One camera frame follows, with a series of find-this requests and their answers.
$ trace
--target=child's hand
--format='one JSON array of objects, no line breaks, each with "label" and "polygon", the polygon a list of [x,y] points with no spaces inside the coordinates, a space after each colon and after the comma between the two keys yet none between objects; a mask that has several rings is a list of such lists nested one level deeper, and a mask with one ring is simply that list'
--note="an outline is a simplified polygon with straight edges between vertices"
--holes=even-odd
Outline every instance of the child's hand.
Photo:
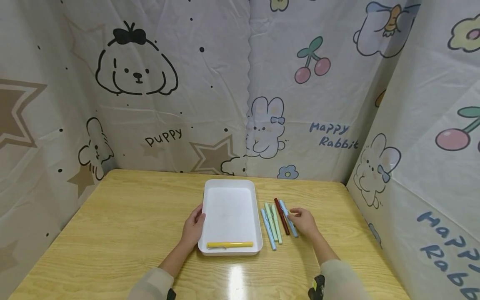
[{"label": "child's hand", "polygon": [[189,249],[193,249],[202,236],[205,221],[205,214],[202,214],[202,207],[203,204],[197,206],[185,221],[185,225],[183,225],[180,244],[189,247]]},{"label": "child's hand", "polygon": [[313,218],[311,212],[304,208],[292,208],[291,213],[287,217],[292,221],[293,225],[300,230],[301,233],[311,239],[315,234],[319,233],[317,225],[315,224],[315,218]]}]

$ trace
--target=dark red pen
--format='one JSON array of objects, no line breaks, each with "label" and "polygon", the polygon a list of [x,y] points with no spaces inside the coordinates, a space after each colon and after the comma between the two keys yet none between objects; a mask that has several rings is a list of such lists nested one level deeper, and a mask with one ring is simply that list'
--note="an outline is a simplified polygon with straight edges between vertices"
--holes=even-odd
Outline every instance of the dark red pen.
[{"label": "dark red pen", "polygon": [[287,221],[285,220],[285,215],[283,214],[283,210],[280,207],[280,202],[278,201],[277,198],[275,198],[274,201],[275,201],[275,206],[278,211],[278,214],[280,215],[280,219],[282,219],[282,225],[283,225],[283,229],[285,229],[285,234],[290,235],[290,230],[288,229]]}]

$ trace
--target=left hand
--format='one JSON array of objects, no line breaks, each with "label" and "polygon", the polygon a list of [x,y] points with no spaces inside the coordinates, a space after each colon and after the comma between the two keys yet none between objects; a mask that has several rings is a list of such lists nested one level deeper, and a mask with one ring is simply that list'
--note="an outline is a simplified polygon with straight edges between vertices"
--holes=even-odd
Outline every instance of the left hand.
[{"label": "left hand", "polygon": [[202,214],[203,203],[197,206],[183,225],[180,244],[193,249],[202,236],[205,214]]}]

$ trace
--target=marker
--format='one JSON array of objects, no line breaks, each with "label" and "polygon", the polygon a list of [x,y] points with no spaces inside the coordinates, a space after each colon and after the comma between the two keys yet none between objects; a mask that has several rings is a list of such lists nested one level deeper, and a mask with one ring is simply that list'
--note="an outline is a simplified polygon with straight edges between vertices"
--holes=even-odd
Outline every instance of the marker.
[{"label": "marker", "polygon": [[268,223],[270,223],[270,228],[272,230],[273,239],[275,241],[278,241],[278,236],[276,236],[275,225],[273,224],[272,211],[270,210],[270,206],[268,206],[267,202],[265,202],[265,212],[267,213]]},{"label": "marker", "polygon": [[272,214],[273,214],[273,222],[275,223],[275,230],[276,230],[276,236],[278,237],[278,243],[281,245],[283,244],[282,234],[280,233],[280,225],[278,224],[278,215],[276,213],[275,204],[270,204],[270,209],[272,210]]},{"label": "marker", "polygon": [[262,217],[264,218],[265,228],[267,229],[270,245],[272,245],[272,250],[276,251],[275,241],[273,240],[272,230],[270,229],[270,224],[268,223],[267,216],[265,215],[265,210],[262,208],[261,212],[262,212]]},{"label": "marker", "polygon": [[207,243],[208,249],[213,248],[240,248],[240,247],[253,247],[252,241],[242,242],[220,242],[220,243]]},{"label": "marker", "polygon": [[290,228],[292,229],[293,236],[298,238],[299,235],[297,234],[297,230],[295,229],[295,226],[293,226],[292,221],[290,221],[287,216],[288,216],[288,209],[285,206],[285,203],[283,203],[283,200],[280,200],[280,206],[282,207],[283,213],[285,214],[285,219],[287,219],[288,224],[290,225]]},{"label": "marker", "polygon": [[280,202],[278,201],[277,198],[275,198],[275,206],[278,210],[278,214],[280,215],[280,219],[282,220],[282,225],[283,225],[283,229],[285,230],[285,234],[290,235],[290,231],[288,230],[288,225],[285,220],[286,219],[285,214],[283,214],[282,208],[280,207]]}]

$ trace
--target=white plastic tray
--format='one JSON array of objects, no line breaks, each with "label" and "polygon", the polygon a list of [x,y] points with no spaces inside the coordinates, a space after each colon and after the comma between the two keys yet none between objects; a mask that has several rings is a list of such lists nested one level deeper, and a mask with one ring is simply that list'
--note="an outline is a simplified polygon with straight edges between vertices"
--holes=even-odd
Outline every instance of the white plastic tray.
[{"label": "white plastic tray", "polygon": [[[262,249],[257,196],[250,180],[207,181],[203,212],[206,219],[198,248],[204,255],[255,255]],[[207,249],[208,242],[241,241],[252,241],[253,247]]]}]

